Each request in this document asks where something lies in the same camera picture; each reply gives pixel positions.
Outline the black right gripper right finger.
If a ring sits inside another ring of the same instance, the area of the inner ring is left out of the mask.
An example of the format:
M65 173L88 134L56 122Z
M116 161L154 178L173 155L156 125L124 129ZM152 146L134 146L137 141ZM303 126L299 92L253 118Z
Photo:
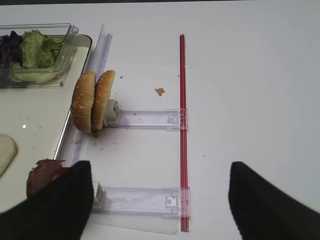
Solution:
M318 240L320 214L243 162L231 164L228 202L243 240Z

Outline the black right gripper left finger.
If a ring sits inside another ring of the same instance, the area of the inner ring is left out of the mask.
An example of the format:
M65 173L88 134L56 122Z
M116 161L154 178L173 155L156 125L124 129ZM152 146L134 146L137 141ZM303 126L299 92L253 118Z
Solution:
M2 240L79 240L92 211L91 164L79 161L0 215Z

